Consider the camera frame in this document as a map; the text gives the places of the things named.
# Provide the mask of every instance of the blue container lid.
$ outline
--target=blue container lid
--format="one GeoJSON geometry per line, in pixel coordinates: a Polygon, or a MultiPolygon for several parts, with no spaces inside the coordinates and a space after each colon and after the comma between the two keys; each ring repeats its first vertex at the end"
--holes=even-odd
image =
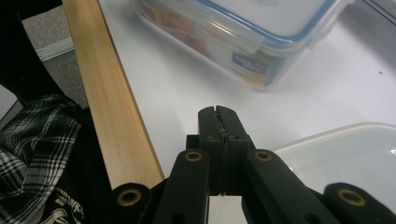
{"type": "Polygon", "coordinates": [[[277,45],[304,40],[339,0],[195,0],[277,45]]]}

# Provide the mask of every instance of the container lid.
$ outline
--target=container lid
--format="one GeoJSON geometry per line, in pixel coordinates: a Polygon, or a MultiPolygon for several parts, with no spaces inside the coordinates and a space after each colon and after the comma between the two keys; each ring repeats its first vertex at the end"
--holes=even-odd
{"type": "Polygon", "coordinates": [[[304,39],[336,0],[196,0],[272,41],[304,39]]]}
{"type": "Polygon", "coordinates": [[[311,189],[344,182],[396,213],[396,127],[363,123],[273,149],[311,189]]]}

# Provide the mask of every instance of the container label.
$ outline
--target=container label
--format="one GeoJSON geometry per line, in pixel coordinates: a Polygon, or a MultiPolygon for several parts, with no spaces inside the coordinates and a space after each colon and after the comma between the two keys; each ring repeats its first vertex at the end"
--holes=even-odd
{"type": "Polygon", "coordinates": [[[265,74],[268,66],[246,54],[233,53],[233,63],[253,74],[265,74]]]}

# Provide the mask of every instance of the black cloth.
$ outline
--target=black cloth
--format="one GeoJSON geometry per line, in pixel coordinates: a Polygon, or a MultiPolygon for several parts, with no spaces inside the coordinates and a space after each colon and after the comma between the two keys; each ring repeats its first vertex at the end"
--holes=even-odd
{"type": "Polygon", "coordinates": [[[47,95],[0,132],[0,223],[90,222],[111,188],[80,113],[67,97],[47,95]]]}
{"type": "Polygon", "coordinates": [[[16,2],[0,1],[0,84],[24,105],[42,95],[64,94],[38,58],[14,8],[16,2]]]}
{"type": "Polygon", "coordinates": [[[62,0],[2,0],[0,3],[4,11],[18,12],[23,20],[61,5],[62,0]]]}

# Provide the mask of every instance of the screw hole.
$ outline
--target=screw hole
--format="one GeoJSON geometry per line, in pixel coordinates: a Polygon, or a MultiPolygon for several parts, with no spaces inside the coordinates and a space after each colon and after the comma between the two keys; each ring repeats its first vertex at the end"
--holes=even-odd
{"type": "Polygon", "coordinates": [[[195,151],[189,152],[186,155],[186,159],[188,161],[200,161],[202,159],[202,154],[199,152],[195,152],[195,151]]]}
{"type": "Polygon", "coordinates": [[[176,213],[172,215],[171,222],[173,224],[183,224],[186,222],[186,216],[184,214],[176,213]]]}
{"type": "Polygon", "coordinates": [[[138,189],[126,189],[117,197],[117,203],[121,206],[132,206],[140,201],[142,193],[138,189]]]}
{"type": "Polygon", "coordinates": [[[310,214],[310,213],[305,214],[304,219],[305,219],[305,221],[307,221],[310,224],[320,224],[321,223],[320,219],[317,216],[310,214]]]}
{"type": "Polygon", "coordinates": [[[366,201],[361,195],[351,189],[339,189],[338,197],[340,197],[344,202],[355,206],[364,206],[366,201]]]}
{"type": "Polygon", "coordinates": [[[265,151],[256,152],[256,159],[260,161],[270,161],[272,159],[272,155],[265,151]]]}

